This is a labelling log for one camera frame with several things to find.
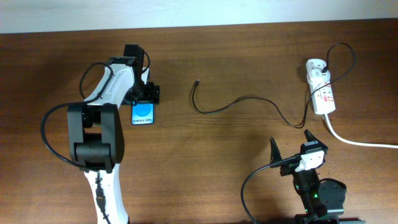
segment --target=black connector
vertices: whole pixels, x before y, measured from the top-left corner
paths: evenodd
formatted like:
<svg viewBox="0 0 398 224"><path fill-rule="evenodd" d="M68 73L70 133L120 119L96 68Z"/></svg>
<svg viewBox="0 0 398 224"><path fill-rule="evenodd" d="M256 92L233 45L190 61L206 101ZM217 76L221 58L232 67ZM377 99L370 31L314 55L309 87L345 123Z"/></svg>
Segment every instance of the black connector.
<svg viewBox="0 0 398 224"><path fill-rule="evenodd" d="M97 188L95 190L95 194L96 194L95 200L97 201L98 208L101 210L102 213L104 213L106 205L104 190L101 188Z"/></svg>
<svg viewBox="0 0 398 224"><path fill-rule="evenodd" d="M326 73L327 71L329 71L329 66L325 66L325 67L322 69L322 73Z"/></svg>

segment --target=extension cord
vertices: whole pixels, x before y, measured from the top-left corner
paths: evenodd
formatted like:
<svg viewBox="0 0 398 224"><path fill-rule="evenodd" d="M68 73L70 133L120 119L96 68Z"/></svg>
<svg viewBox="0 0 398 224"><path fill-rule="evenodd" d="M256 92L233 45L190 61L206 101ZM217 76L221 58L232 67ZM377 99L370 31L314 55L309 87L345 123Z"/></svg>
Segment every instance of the extension cord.
<svg viewBox="0 0 398 224"><path fill-rule="evenodd" d="M326 69L326 62L321 59L310 59L306 63L307 67L307 80L310 84L311 93L314 90L317 90L319 87L327 85L330 83L330 72ZM335 133L335 130L331 127L331 123L328 117L328 114L336 110L335 99L333 97L333 92L331 91L331 85L327 85L317 90L316 93L312 96L312 103L315 114L319 114L323 116L323 119L326 122L330 132L334 137L339 139L342 142L353 144L357 146L370 146L370 147L389 147L398 149L398 146L389 145L389 144L371 144L371 143L362 143L362 142L354 142L343 139L339 135Z"/></svg>
<svg viewBox="0 0 398 224"><path fill-rule="evenodd" d="M310 84L311 93L321 86L330 83L330 72L322 73L326 62L321 59L310 59L306 63L307 81ZM327 114L336 110L335 99L331 91L331 85L324 86L312 96L313 109L315 114Z"/></svg>

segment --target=white cable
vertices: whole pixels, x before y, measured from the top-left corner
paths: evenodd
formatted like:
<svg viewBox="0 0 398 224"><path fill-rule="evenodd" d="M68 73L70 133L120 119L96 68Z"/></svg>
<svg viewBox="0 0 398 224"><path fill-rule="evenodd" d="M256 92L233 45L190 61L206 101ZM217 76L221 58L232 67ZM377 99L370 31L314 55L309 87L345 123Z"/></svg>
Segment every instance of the white cable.
<svg viewBox="0 0 398 224"><path fill-rule="evenodd" d="M390 148L394 148L394 149L398 149L398 146L395 145L388 145L388 144L371 144L371 143L361 143L361 142L353 142L353 141L349 141L349 140L345 140L342 137L340 137L339 135L337 135L335 133L335 131L333 130L333 128L331 127L330 121L329 121L329 117L328 114L324 114L323 117L325 118L325 121L328 125L328 128L330 130L330 132L340 141L348 143L348 144L354 144L357 146L371 146L371 147L390 147Z"/></svg>

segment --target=black cable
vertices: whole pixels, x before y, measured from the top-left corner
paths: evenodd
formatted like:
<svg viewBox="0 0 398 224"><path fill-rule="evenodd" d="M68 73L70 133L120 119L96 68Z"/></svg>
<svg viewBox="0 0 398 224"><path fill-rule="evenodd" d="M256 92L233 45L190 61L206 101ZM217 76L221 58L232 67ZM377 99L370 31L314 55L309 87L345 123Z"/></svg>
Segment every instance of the black cable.
<svg viewBox="0 0 398 224"><path fill-rule="evenodd" d="M144 51L144 54L147 56L148 65L147 65L147 67L142 71L143 73L146 72L146 71L148 70L149 66L150 66L150 58L149 58L149 55L148 55L148 53L145 52L145 51ZM80 96L81 96L83 99L86 98L85 95L83 94L83 81L85 80L85 78L86 78L88 72L89 72L95 65L104 65L105 67L108 67L109 70L111 71L111 74L113 75L113 70L112 70L112 68L111 68L107 63L104 63L104 62L96 62L96 63L93 63L92 65L90 65L90 66L86 69L86 71L83 73L83 75L81 76L81 78L80 78L79 92L80 92Z"/></svg>
<svg viewBox="0 0 398 224"><path fill-rule="evenodd" d="M100 176L100 172L98 172L97 179L95 180L95 183L97 184L97 189L95 190L96 202L99 210L101 210L101 213L104 216L103 219L106 220L107 224L111 224L108 215L105 212L106 199L105 199L104 190L101 188L101 181L102 178Z"/></svg>
<svg viewBox="0 0 398 224"><path fill-rule="evenodd" d="M90 66L88 67L88 70L85 72L85 74L87 74L87 72L90 71L90 69L91 69L92 67L94 67L95 65L99 65L99 64L102 64L102 65L108 67L108 68L111 70L111 74L110 74L110 76L108 77L108 79L106 80L106 82L105 82L105 84L104 84L104 87L102 87L101 91L99 91L99 93L98 93L92 100L83 101L83 102L77 102L77 103L63 103L63 104L54 106L53 108L51 108L51 109L44 115L43 120L42 120L42 122L41 122L41 124L40 124L40 133L41 133L41 135L42 135L42 140L43 140L45 146L47 147L47 149L49 149L49 151L50 151L52 154L54 154L54 155L55 155L57 158L59 158L60 160L69 163L70 165L73 165L73 166L78 167L78 168L83 168L83 169L91 170L91 171L94 171L94 172L98 172L98 170L89 169L89 168L87 168L87 167L85 167L85 166L83 166L83 165L81 165L81 164L79 164L79 163L77 163L77 162L74 162L74 161L72 161L72 160L70 160L70 159L67 159L66 157L64 157L64 156L62 156L61 154L59 154L59 153L50 145L50 143L49 143L48 140L47 140L47 137L45 136L45 123L46 123L46 121L47 121L47 118L48 118L54 111L56 111L56 110L58 110L58 109L60 109L60 108L63 108L63 107L66 107L66 106L73 106L73 105L76 105L76 104L78 104L78 105L87 105L88 103L92 103L92 102L98 100L98 99L101 97L101 95L102 95L103 92L105 91L105 88L106 88L106 86L108 85L109 81L111 81L111 79L112 79L113 70L111 69L111 67L110 67L108 64L104 63L104 62L96 62L96 63L94 63L94 64L92 64L92 65L90 65Z"/></svg>
<svg viewBox="0 0 398 224"><path fill-rule="evenodd" d="M95 65L104 65L105 67L107 67L107 68L111 71L111 74L114 75L113 69L112 69L107 63L105 63L105 62L95 62L95 63L91 64L91 65L86 69L86 71L83 73L83 75L81 76L80 83L79 83L79 92L80 92L80 96L81 96L83 99L86 98L86 97L84 96L83 90L82 90L83 81L84 81L84 79L86 78L86 75L88 74L88 72L89 72Z"/></svg>
<svg viewBox="0 0 398 224"><path fill-rule="evenodd" d="M228 105L226 105L226 106L224 106L224 107L222 107L222 108L220 108L220 109L213 110L213 111L201 111L201 110L199 110L199 109L197 108L197 106L196 106L196 104L195 104L195 100L194 100L194 98L193 98L194 95L195 95L195 91L196 91L196 89L197 89L197 86L199 85L199 80L197 80L197 81L195 82L195 86L193 87L193 92L192 92L192 103L193 103L193 106L195 107L195 109L196 109L199 113L210 115L210 114L220 113L220 112L222 112L222 111L228 109L229 107L231 107L231 106L235 105L236 103L238 103L238 102L240 102L240 101L243 101L243 100L250 100L250 99L264 100L264 101L270 102L271 104L273 104L273 105L275 106L275 108L277 109L277 111L278 111L280 117L281 117L288 125L290 125L290 126L293 127L293 128L297 128L297 129L303 128L303 127L305 126L305 121L306 121L306 119L307 119L308 106L309 106L309 104L310 104L310 100L311 100L313 94L314 94L315 92L317 92L318 90L322 89L323 87L328 86L328 85L331 85L332 83L334 83L334 82L336 82L337 80L339 80L341 77L343 77L343 76L345 76L346 74L348 74L350 71L352 71L352 69L354 69L354 67L355 67L355 65L356 65L356 55L355 55L354 49L353 49L350 45L348 45L348 44L346 44L346 43L344 43L344 42L338 42L338 43L332 45L332 46L329 48L328 53L327 53L327 55L326 55L326 61L327 61L326 67L323 68L322 72L324 72L325 69L326 69L326 71L328 71L328 69L329 69L329 54L330 54L330 51L331 51L332 49L334 49L334 48L335 48L336 46L338 46L338 45L345 45L345 46L347 46L347 47L350 49L351 54L352 54L352 56L353 56L353 62L352 62L352 64L351 64L350 68L349 68L344 74L342 74L342 75L340 75L339 77L337 77L336 79L332 80L330 83L328 83L328 84L326 84L326 85L323 85L323 86L317 88L316 90L314 90L314 91L311 93L311 95L308 97L308 101L307 101L307 103L306 103L306 105L305 105L305 108L304 108L303 120L302 120L301 123L298 124L298 125L294 125L294 124L290 123L289 121L287 121L287 119L283 116L283 114L280 112L279 108L277 107L277 105L276 105L274 102L272 102L271 100L265 99L265 98L263 98L263 97L259 97L259 96L242 96L242 97L239 97L238 99L234 100L232 103L230 103L230 104L228 104Z"/></svg>
<svg viewBox="0 0 398 224"><path fill-rule="evenodd" d="M149 66L150 66L150 58L149 58L149 55L148 55L148 53L147 52L145 52L144 51L144 54L147 56L147 59L148 59L148 65L147 65L147 67L142 71L143 73L144 72L146 72L147 70L148 70L148 68L149 68Z"/></svg>
<svg viewBox="0 0 398 224"><path fill-rule="evenodd" d="M242 201L242 205L243 205L244 210L246 211L247 215L249 216L249 218L250 218L250 220L253 222L253 224L257 224L256 219L254 219L254 217L251 215L251 213L249 212L249 209L248 209L247 206L246 206L246 203L244 202L244 194L243 194L243 192L244 192L244 188L245 188L247 182L248 182L252 177L254 177L255 174L257 174L258 172L260 172L260 171L262 171L262 170L264 170L264 169L266 169L266 168L268 168L268 167L271 167L271 166L272 166L272 167L273 167L273 166L280 166L280 165L286 164L286 163L288 163L289 161L294 160L294 159L297 159L297 156L292 156L292 157L289 157L289 158L286 158L286 159L282 159L282 160L279 161L279 162L274 162L274 163L272 163L272 164L268 164L268 165L266 165L266 166L260 167L260 168L256 169L254 172L252 172L252 173L246 178L246 180L244 180L244 182L243 182L243 184L242 184L242 188L241 188L241 201Z"/></svg>

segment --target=wooden table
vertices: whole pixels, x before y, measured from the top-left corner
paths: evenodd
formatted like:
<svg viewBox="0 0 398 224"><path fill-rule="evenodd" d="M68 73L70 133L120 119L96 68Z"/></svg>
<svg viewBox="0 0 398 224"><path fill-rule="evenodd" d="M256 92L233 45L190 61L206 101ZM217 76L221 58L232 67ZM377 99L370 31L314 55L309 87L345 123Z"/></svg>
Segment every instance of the wooden table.
<svg viewBox="0 0 398 224"><path fill-rule="evenodd" d="M149 53L151 80L161 86L154 125L132 126L130 107L120 109L126 142L120 181L131 221L249 220L239 197L243 180L269 163L271 136L288 157L305 142L304 129L285 124L263 101L199 114L190 102L193 83L201 81L203 110L259 95L299 123L308 89L305 62L325 59L338 41L351 44L358 64L333 85L335 131L354 141L398 144L397 20L0 35L0 222L96 223L83 173L46 150L39 124L51 107L80 100L78 84L88 65L121 55L127 43ZM349 67L351 55L341 47L330 60L333 78ZM86 94L102 74L96 68L88 75ZM66 121L66 110L53 114L47 135L69 156ZM398 223L398 150L340 142L312 108L305 129L329 147L320 177L348 186L344 217ZM255 176L245 195L260 220L304 213L292 177L280 177L278 169Z"/></svg>

